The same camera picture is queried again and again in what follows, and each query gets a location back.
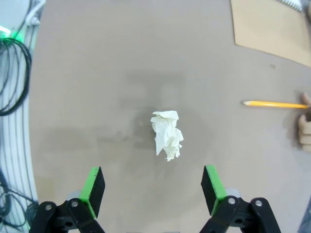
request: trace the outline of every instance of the human hand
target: human hand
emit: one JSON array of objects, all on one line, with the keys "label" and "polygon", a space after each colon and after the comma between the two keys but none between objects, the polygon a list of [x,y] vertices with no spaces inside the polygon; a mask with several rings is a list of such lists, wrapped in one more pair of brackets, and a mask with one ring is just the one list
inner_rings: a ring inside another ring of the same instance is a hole
[{"label": "human hand", "polygon": [[[311,98],[304,93],[302,96],[304,104],[311,106]],[[311,152],[311,112],[301,115],[298,120],[299,127],[299,142],[302,144],[302,149]]]}]

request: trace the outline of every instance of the metal bracket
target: metal bracket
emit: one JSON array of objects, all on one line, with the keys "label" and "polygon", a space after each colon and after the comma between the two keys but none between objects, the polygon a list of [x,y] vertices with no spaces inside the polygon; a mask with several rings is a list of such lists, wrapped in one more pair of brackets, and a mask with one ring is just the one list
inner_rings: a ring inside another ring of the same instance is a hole
[{"label": "metal bracket", "polygon": [[35,26],[40,24],[40,20],[36,14],[44,6],[45,2],[46,0],[37,0],[37,4],[26,16],[25,22],[28,26]]}]

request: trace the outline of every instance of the black cable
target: black cable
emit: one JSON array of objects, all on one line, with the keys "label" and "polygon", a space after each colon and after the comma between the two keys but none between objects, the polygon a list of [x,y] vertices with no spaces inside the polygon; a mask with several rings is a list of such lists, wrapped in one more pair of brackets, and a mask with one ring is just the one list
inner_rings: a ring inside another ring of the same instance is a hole
[{"label": "black cable", "polygon": [[5,46],[5,50],[7,51],[7,63],[8,63],[8,65],[7,65],[7,72],[6,72],[6,78],[5,78],[5,80],[4,80],[4,83],[3,83],[3,86],[2,86],[2,89],[1,89],[1,91],[0,91],[0,95],[3,93],[3,91],[4,91],[4,89],[5,89],[5,87],[6,87],[6,84],[8,83],[8,80],[9,80],[9,75],[10,75],[10,63],[11,63],[11,59],[10,59],[10,51],[9,51],[9,48],[8,48],[8,46]]},{"label": "black cable", "polygon": [[[8,183],[1,169],[0,169],[0,183],[3,189],[3,193],[8,194],[9,193]],[[7,216],[11,211],[11,206],[12,206],[11,199],[8,196],[5,196],[4,206],[3,207],[0,206],[0,216]]]},{"label": "black cable", "polygon": [[0,109],[0,117],[7,116],[7,115],[13,113],[17,108],[19,108],[19,106],[22,105],[22,103],[26,99],[28,92],[29,92],[29,81],[30,81],[30,71],[31,71],[31,65],[32,65],[32,58],[31,58],[31,55],[30,55],[28,48],[22,42],[14,39],[14,38],[0,39],[0,46],[11,46],[13,44],[17,45],[21,49],[21,51],[25,57],[26,68],[25,68],[24,88],[23,88],[18,100],[14,103],[13,106],[10,107],[9,105],[10,105],[14,95],[12,95],[8,104],[6,104],[4,107],[2,107]]},{"label": "black cable", "polygon": [[[4,175],[2,174],[1,169],[0,169],[0,182],[1,182],[0,186],[3,188],[3,193],[0,195],[0,200],[3,197],[5,198],[4,207],[1,207],[1,212],[0,212],[0,216],[3,220],[3,224],[5,226],[12,227],[18,231],[21,231],[20,229],[18,229],[18,227],[24,226],[26,222],[28,222],[28,224],[31,226],[31,224],[35,218],[39,203],[37,201],[25,196],[24,194],[21,194],[17,191],[14,191],[14,190],[8,188],[7,182],[5,180]],[[21,201],[13,194],[16,194],[16,195],[26,199],[27,201],[31,202],[31,204],[28,205],[27,210],[24,209]],[[24,221],[20,224],[13,224],[13,223],[8,222],[4,219],[4,217],[7,216],[11,211],[11,206],[12,206],[11,198],[13,198],[14,200],[17,201],[17,203],[19,204],[19,206],[22,209],[22,212],[24,214]]]}]

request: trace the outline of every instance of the green light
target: green light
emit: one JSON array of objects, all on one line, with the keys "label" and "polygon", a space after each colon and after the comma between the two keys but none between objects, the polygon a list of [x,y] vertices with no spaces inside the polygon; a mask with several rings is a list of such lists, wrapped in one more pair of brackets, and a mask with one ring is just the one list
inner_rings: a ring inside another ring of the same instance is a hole
[{"label": "green light", "polygon": [[9,37],[9,35],[11,34],[11,30],[9,30],[3,26],[0,26],[0,32],[3,32],[2,37]]},{"label": "green light", "polygon": [[20,42],[24,43],[24,36],[21,33],[17,33],[17,31],[13,32],[12,37],[15,38],[16,40],[19,40]]}]

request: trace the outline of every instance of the screw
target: screw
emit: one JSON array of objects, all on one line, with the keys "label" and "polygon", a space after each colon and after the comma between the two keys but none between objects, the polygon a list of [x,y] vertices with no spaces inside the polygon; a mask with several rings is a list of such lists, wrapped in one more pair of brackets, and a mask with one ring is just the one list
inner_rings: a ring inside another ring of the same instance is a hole
[{"label": "screw", "polygon": [[37,16],[33,17],[30,22],[32,25],[35,25],[35,26],[40,24],[40,20]]},{"label": "screw", "polygon": [[235,203],[235,200],[234,200],[234,198],[229,198],[228,202],[229,202],[229,204],[233,205]]},{"label": "screw", "polygon": [[260,200],[255,201],[256,206],[262,206],[262,202]]},{"label": "screw", "polygon": [[77,201],[73,201],[72,203],[71,203],[71,206],[72,207],[76,207],[78,205],[78,202]]},{"label": "screw", "polygon": [[50,210],[52,208],[52,206],[50,204],[47,204],[47,206],[45,207],[45,210]]}]

